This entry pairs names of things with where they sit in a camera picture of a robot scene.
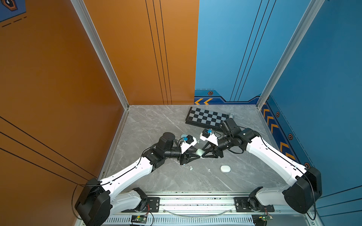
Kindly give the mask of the white earbud case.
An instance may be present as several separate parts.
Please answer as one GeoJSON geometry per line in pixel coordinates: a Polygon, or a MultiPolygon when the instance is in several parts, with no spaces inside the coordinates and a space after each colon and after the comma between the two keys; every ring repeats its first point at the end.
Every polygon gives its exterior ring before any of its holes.
{"type": "Polygon", "coordinates": [[[220,170],[221,170],[222,173],[228,173],[228,172],[231,171],[231,167],[229,165],[222,165],[220,167],[220,170]]]}
{"type": "Polygon", "coordinates": [[[204,154],[204,151],[202,149],[198,149],[195,154],[201,157],[204,154]]]}

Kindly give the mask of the white earbud case front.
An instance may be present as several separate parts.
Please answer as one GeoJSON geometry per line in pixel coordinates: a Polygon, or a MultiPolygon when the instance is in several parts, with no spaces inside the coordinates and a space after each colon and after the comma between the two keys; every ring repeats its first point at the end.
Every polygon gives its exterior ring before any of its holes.
{"type": "Polygon", "coordinates": [[[229,165],[222,165],[220,167],[220,170],[221,170],[222,173],[228,173],[228,172],[231,171],[231,167],[229,165]]]}

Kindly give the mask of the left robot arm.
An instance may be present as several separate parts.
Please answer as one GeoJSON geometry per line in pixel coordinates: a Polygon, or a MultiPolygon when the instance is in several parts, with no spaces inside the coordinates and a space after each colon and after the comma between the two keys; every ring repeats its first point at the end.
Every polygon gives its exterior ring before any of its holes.
{"type": "Polygon", "coordinates": [[[146,148],[130,166],[108,178],[93,178],[86,182],[74,209],[87,226],[100,226],[110,215],[122,211],[142,211],[148,197],[140,188],[134,188],[124,195],[121,192],[161,167],[167,158],[179,160],[180,165],[199,159],[194,148],[197,142],[192,135],[177,141],[174,134],[165,132],[157,143],[146,148]]]}

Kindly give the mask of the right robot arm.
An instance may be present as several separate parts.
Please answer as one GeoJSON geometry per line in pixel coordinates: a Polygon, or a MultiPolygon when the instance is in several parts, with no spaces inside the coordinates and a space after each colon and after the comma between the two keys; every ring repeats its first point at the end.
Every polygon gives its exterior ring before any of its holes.
{"type": "Polygon", "coordinates": [[[242,130],[232,118],[220,125],[224,137],[218,138],[211,129],[205,129],[200,139],[206,141],[204,158],[208,153],[212,157],[221,157],[225,150],[239,147],[248,152],[277,172],[286,185],[275,188],[257,187],[248,196],[247,208],[252,211],[263,211],[269,205],[285,205],[298,213],[306,214],[315,207],[322,195],[321,173],[314,167],[305,167],[288,158],[269,145],[259,132],[246,128],[242,130]]]}

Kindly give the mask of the black white chessboard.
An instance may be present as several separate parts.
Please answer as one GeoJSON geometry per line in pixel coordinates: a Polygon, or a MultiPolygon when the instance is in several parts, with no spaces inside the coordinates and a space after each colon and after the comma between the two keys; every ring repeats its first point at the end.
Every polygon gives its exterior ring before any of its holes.
{"type": "Polygon", "coordinates": [[[205,110],[197,107],[190,107],[185,123],[204,129],[212,129],[222,132],[221,122],[229,118],[229,115],[205,110]]]}

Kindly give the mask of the green circuit board left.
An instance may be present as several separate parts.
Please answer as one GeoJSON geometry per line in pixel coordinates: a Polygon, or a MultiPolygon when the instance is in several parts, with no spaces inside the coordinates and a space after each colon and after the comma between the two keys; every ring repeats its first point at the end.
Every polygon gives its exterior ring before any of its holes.
{"type": "Polygon", "coordinates": [[[146,224],[148,221],[148,216],[146,215],[132,215],[131,216],[131,224],[146,224]]]}

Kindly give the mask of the green circuit board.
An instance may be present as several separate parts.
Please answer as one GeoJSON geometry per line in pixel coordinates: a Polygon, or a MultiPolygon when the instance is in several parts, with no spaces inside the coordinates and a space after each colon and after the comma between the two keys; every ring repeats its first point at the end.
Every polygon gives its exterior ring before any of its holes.
{"type": "Polygon", "coordinates": [[[132,215],[131,216],[131,224],[146,224],[148,221],[148,216],[146,215],[132,215]]]}
{"type": "Polygon", "coordinates": [[[262,215],[259,217],[259,219],[261,219],[263,222],[266,222],[266,221],[269,221],[271,219],[273,219],[273,216],[272,215],[262,215]]]}

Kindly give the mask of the green circuit board right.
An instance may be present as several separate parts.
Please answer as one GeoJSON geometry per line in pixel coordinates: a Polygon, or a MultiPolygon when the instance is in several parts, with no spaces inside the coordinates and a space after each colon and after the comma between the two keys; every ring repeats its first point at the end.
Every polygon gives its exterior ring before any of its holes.
{"type": "Polygon", "coordinates": [[[262,215],[259,217],[259,219],[261,219],[263,222],[266,222],[266,221],[269,221],[271,219],[273,219],[273,216],[272,215],[262,215]]]}

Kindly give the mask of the aluminium front rail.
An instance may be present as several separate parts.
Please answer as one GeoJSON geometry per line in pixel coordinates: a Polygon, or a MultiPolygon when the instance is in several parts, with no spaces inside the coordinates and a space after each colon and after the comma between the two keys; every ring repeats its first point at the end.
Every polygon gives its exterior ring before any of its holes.
{"type": "MultiPolygon", "coordinates": [[[[255,198],[255,194],[250,194],[250,198],[255,198]]],[[[89,195],[81,195],[77,200],[74,209],[81,216],[86,224],[99,221],[103,223],[109,216],[119,214],[125,210],[135,209],[148,196],[142,190],[136,188],[128,193],[117,195],[111,198],[110,192],[90,193],[89,195]]],[[[205,214],[207,211],[215,211],[217,209],[225,209],[226,211],[236,210],[234,198],[231,196],[201,196],[192,197],[190,195],[160,197],[159,211],[168,212],[184,211],[191,214],[205,214]]]]}

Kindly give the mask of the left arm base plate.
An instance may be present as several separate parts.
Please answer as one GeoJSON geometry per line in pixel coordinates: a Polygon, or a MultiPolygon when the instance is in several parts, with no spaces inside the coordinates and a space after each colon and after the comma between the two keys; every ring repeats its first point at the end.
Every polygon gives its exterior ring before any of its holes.
{"type": "Polygon", "coordinates": [[[141,200],[140,204],[135,209],[125,210],[122,211],[122,213],[136,213],[136,212],[157,213],[159,212],[159,205],[160,205],[159,203],[160,203],[159,197],[148,197],[147,200],[146,199],[141,200]]]}

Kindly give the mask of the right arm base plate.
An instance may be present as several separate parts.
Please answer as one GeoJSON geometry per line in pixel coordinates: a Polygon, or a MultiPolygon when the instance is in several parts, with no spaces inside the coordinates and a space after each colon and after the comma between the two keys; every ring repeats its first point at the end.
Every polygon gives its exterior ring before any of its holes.
{"type": "Polygon", "coordinates": [[[234,205],[237,212],[275,212],[273,205],[263,206],[255,198],[235,197],[234,205]]]}

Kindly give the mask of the right aluminium corner post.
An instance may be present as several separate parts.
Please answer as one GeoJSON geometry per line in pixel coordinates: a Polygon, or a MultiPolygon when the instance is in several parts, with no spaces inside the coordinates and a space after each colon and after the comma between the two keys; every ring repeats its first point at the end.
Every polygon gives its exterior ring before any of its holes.
{"type": "Polygon", "coordinates": [[[257,104],[256,108],[261,110],[263,105],[266,103],[268,97],[270,96],[272,90],[277,84],[278,80],[282,76],[285,68],[293,57],[295,51],[299,47],[301,41],[303,40],[305,34],[307,33],[309,27],[320,11],[322,5],[325,1],[323,0],[312,0],[309,2],[308,7],[306,8],[297,28],[295,29],[293,35],[291,36],[278,64],[276,65],[273,73],[270,76],[257,104]]]}

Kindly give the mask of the aluminium corner post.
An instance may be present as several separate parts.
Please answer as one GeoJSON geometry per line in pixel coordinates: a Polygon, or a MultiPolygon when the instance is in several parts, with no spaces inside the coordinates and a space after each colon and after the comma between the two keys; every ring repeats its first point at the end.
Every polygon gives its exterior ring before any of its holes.
{"type": "Polygon", "coordinates": [[[92,21],[92,18],[88,12],[85,2],[81,1],[81,0],[71,0],[71,3],[88,35],[88,38],[102,64],[107,76],[108,76],[108,79],[110,80],[110,82],[114,88],[114,91],[115,91],[120,103],[122,104],[122,107],[124,108],[124,110],[127,111],[129,109],[129,103],[128,103],[125,93],[121,87],[121,84],[116,75],[116,72],[114,71],[111,61],[106,53],[106,50],[103,46],[100,36],[96,30],[96,27],[92,21]]]}
{"type": "Polygon", "coordinates": [[[325,1],[323,0],[312,0],[309,2],[308,7],[306,8],[297,28],[295,29],[293,35],[291,36],[278,64],[276,65],[273,73],[270,76],[257,104],[256,108],[261,110],[263,105],[266,103],[268,97],[270,96],[272,90],[277,84],[278,80],[282,76],[285,68],[293,57],[295,51],[299,47],[301,41],[303,40],[305,34],[307,33],[309,27],[320,11],[322,5],[325,1]]]}

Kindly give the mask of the left aluminium corner post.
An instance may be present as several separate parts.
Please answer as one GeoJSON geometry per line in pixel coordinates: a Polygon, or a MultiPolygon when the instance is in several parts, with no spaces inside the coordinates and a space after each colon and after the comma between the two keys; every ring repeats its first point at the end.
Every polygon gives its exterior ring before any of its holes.
{"type": "Polygon", "coordinates": [[[110,80],[110,82],[114,88],[114,91],[115,91],[120,103],[122,104],[122,107],[124,108],[124,110],[127,111],[129,109],[129,103],[128,103],[125,93],[121,87],[121,84],[116,75],[116,72],[114,71],[111,61],[106,53],[106,50],[103,46],[100,36],[96,30],[96,27],[92,21],[92,18],[88,12],[85,2],[81,1],[81,0],[71,0],[71,3],[88,35],[88,38],[102,64],[107,76],[108,76],[108,79],[110,80]]]}

